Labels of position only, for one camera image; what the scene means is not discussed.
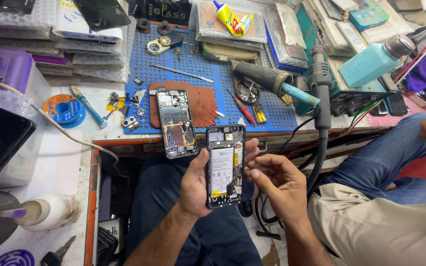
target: white cloth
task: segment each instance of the white cloth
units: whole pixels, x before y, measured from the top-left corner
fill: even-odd
[[[313,231],[348,266],[426,266],[426,204],[369,200],[342,184],[319,189],[308,206]]]

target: jeans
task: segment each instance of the jeans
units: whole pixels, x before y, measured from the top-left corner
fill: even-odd
[[[128,233],[127,256],[172,209],[180,182],[193,156],[169,160],[151,156],[142,166]],[[254,182],[244,181],[243,199],[254,194]],[[175,265],[262,265],[235,206],[219,208],[198,219],[185,240]]]
[[[395,179],[413,160],[426,156],[426,139],[420,136],[420,123],[425,119],[426,113],[403,118],[386,134],[344,160],[319,185],[344,184],[371,200],[385,198],[399,204],[426,203],[426,179]],[[385,191],[391,183],[397,187]]]

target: red screwdriver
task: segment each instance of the red screwdriver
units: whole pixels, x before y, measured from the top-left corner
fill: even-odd
[[[249,120],[249,122],[251,122],[252,124],[256,124],[256,121],[254,120],[254,118],[252,117],[248,109],[243,105],[243,103],[241,103],[241,101],[238,98],[234,97],[234,94],[230,91],[230,89],[228,88],[226,89],[231,93],[231,96],[233,96],[234,101],[236,102],[236,105],[241,110],[241,112],[245,115],[245,117]]]

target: white cable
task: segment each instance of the white cable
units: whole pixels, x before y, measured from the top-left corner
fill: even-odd
[[[400,80],[397,81],[397,83],[395,83],[395,85],[399,85],[400,82],[402,82],[402,80],[404,80],[405,76],[407,76],[410,71],[418,64],[418,62],[420,62],[420,60],[422,60],[426,55],[426,50],[423,53],[423,55],[417,60],[415,61],[415,63],[409,68],[409,70],[400,78]]]
[[[1,87],[3,87],[3,88],[5,88],[5,89],[7,89],[7,90],[9,90],[9,91],[12,91],[12,92],[14,92],[14,93],[17,93],[17,94],[21,94],[21,95],[23,95],[20,91],[18,91],[18,90],[16,90],[15,88],[12,88],[11,86],[9,86],[9,85],[6,85],[6,84],[4,84],[4,83],[0,83],[0,86]],[[77,140],[77,139],[75,139],[74,137],[72,137],[70,134],[68,134],[68,132],[67,131],[65,131],[65,129],[63,129],[63,127],[61,127],[59,124],[57,124],[57,122],[56,121],[54,121],[52,118],[50,118],[50,116],[48,115],[48,114],[46,114],[40,107],[38,107],[35,103],[31,103],[31,106],[37,111],[37,112],[39,112],[43,117],[45,117],[45,119],[47,119],[47,121],[49,121],[53,126],[55,126],[58,130],[60,130],[60,132],[62,132],[65,136],[67,136],[69,139],[71,139],[71,140],[73,140],[74,142],[76,142],[76,143],[80,143],[80,144],[82,144],[82,145],[86,145],[86,146],[89,146],[89,147],[91,147],[91,148],[95,148],[95,149],[97,149],[97,150],[100,150],[100,151],[103,151],[103,152],[106,152],[107,154],[109,154],[109,155],[111,155],[111,156],[113,156],[114,158],[115,158],[115,163],[113,164],[113,167],[116,169],[116,171],[118,171],[118,173],[119,173],[119,175],[121,176],[121,177],[124,177],[124,178],[128,178],[129,176],[124,176],[124,175],[122,175],[121,174],[121,172],[119,171],[119,169],[118,169],[118,167],[116,167],[116,164],[118,163],[118,161],[119,161],[119,158],[116,156],[116,154],[114,154],[112,151],[110,151],[110,150],[107,150],[107,149],[105,149],[105,148],[103,148],[103,147],[100,147],[100,146],[98,146],[98,145],[95,145],[95,144],[93,144],[93,143],[88,143],[88,142],[84,142],[84,141],[81,141],[81,140]]]

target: disassembled smartphone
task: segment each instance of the disassembled smartphone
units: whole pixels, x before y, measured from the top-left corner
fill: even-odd
[[[198,154],[186,90],[157,87],[156,94],[167,158]]]
[[[246,128],[241,124],[206,129],[206,204],[210,210],[242,201]]]

